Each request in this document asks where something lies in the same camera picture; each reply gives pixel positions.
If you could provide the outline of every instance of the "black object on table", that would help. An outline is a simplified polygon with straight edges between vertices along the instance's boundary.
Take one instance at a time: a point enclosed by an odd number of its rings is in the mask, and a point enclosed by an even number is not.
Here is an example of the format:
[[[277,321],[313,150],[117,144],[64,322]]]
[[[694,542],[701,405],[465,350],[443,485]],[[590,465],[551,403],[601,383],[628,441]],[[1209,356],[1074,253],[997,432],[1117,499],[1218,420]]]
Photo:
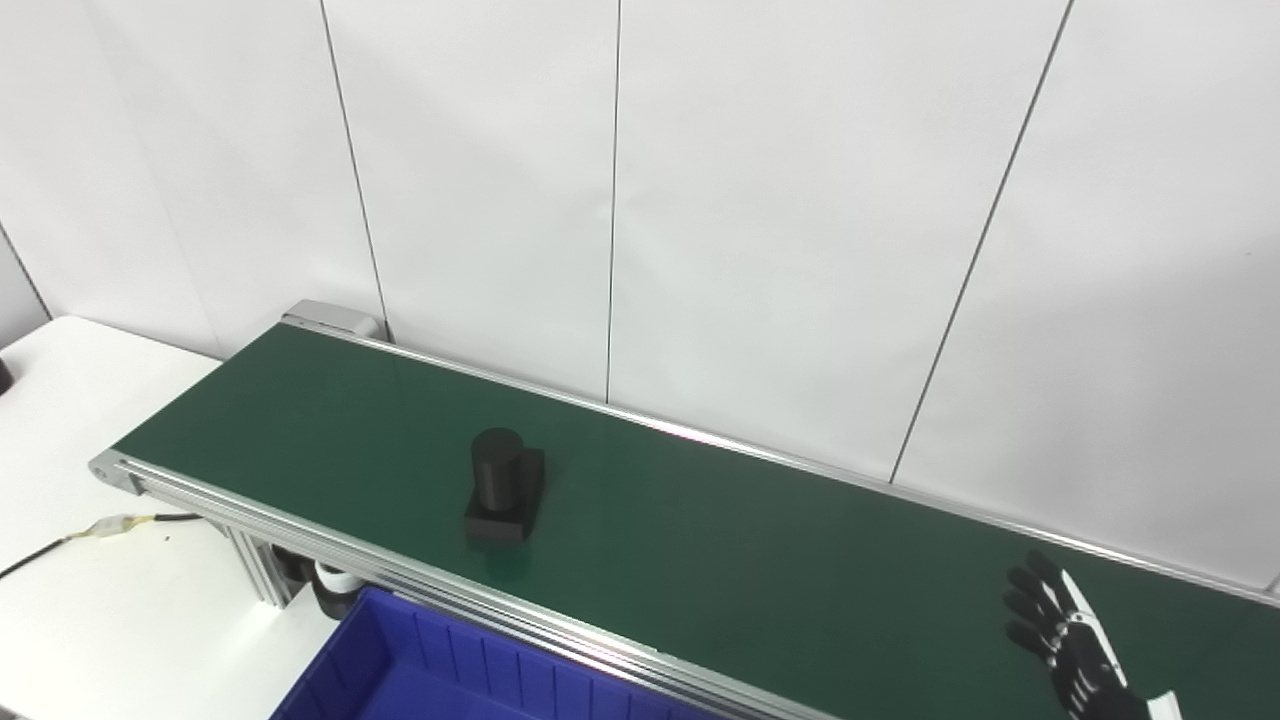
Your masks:
[[[4,366],[4,360],[0,360],[0,395],[13,387],[13,375],[9,373],[9,368]]]
[[[544,455],[525,447],[516,430],[489,428],[471,441],[475,489],[467,502],[467,537],[521,542],[529,537],[543,496]]]

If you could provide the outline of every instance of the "wall panel seam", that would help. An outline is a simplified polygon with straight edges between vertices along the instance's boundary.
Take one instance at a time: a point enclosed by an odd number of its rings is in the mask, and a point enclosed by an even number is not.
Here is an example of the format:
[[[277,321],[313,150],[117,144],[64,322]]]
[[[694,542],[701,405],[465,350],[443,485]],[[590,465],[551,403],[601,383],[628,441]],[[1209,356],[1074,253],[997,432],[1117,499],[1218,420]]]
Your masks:
[[[942,359],[942,351],[946,347],[947,338],[951,336],[951,328],[955,325],[956,314],[960,311],[960,304],[964,301],[965,291],[969,290],[969,281],[973,278],[973,270],[978,265],[978,256],[982,254],[983,245],[987,241],[987,233],[991,231],[991,223],[996,217],[996,210],[1000,208],[1000,199],[1004,196],[1009,176],[1014,169],[1014,163],[1018,160],[1018,151],[1021,149],[1023,138],[1027,136],[1027,127],[1030,124],[1032,114],[1036,111],[1036,104],[1039,101],[1041,91],[1044,88],[1044,79],[1048,77],[1050,67],[1053,64],[1053,56],[1057,54],[1059,44],[1062,40],[1062,32],[1066,29],[1066,22],[1071,17],[1071,8],[1074,5],[1075,0],[1068,0],[1066,8],[1062,10],[1062,19],[1057,23],[1057,31],[1053,33],[1053,41],[1050,44],[1048,54],[1044,58],[1044,65],[1041,68],[1039,78],[1036,81],[1036,90],[1032,91],[1030,102],[1027,105],[1027,113],[1023,115],[1021,126],[1019,126],[1018,135],[1014,137],[1014,146],[1009,152],[1009,161],[1005,163],[1005,170],[1001,173],[1000,182],[996,184],[996,193],[992,196],[991,208],[987,210],[987,218],[983,220],[982,231],[978,233],[978,242],[974,245],[973,256],[969,259],[969,266],[965,269],[964,279],[960,281],[960,290],[956,293],[955,302],[951,305],[951,314],[947,316],[947,323],[942,328],[942,337],[938,340],[938,347],[933,354],[933,361],[929,364],[929,372],[924,377],[924,384],[920,388],[920,397],[915,402],[915,409],[911,411],[911,419],[906,425],[906,432],[902,434],[902,445],[897,450],[897,457],[893,460],[893,469],[890,471],[890,484],[897,479],[897,471],[902,465],[902,457],[906,455],[906,447],[911,441],[911,433],[915,430],[915,423],[920,416],[920,409],[924,407],[924,398],[928,396],[929,387],[933,384],[933,375],[938,369],[938,361]]]

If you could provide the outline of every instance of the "white wall panel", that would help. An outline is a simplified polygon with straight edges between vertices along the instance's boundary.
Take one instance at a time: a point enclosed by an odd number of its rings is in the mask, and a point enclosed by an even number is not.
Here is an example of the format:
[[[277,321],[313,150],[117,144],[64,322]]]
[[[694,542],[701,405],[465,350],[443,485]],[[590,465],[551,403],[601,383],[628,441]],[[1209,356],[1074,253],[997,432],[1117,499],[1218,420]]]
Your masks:
[[[1277,36],[1272,3],[1075,6],[899,483],[1275,575]]]
[[[315,0],[86,0],[225,352],[302,297],[381,316]]]
[[[0,4],[0,218],[55,315],[219,352],[78,0]]]
[[[325,5],[396,341],[602,395],[616,4]]]
[[[0,347],[49,320],[0,227]]]
[[[611,401],[887,478],[1064,8],[625,3]]]

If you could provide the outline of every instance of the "white table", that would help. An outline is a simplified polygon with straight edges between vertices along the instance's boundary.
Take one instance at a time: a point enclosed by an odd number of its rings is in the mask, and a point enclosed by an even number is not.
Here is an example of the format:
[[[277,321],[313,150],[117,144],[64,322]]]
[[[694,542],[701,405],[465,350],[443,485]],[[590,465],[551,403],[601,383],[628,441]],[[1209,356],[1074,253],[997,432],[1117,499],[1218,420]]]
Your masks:
[[[0,357],[0,568],[93,520],[174,511],[86,464],[218,366],[78,318]],[[0,706],[32,720],[266,717],[333,632],[310,588],[257,601],[205,521],[73,541],[0,580]]]

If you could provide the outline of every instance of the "black block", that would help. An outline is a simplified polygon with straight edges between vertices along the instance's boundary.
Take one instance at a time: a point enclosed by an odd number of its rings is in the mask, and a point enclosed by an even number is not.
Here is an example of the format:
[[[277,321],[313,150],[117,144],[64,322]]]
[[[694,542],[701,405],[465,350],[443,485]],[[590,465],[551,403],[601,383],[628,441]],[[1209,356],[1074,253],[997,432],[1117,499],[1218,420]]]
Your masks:
[[[524,448],[515,468],[521,501],[507,510],[489,510],[481,502],[479,488],[472,488],[463,519],[468,538],[518,543],[529,537],[543,500],[545,457],[541,450]]]

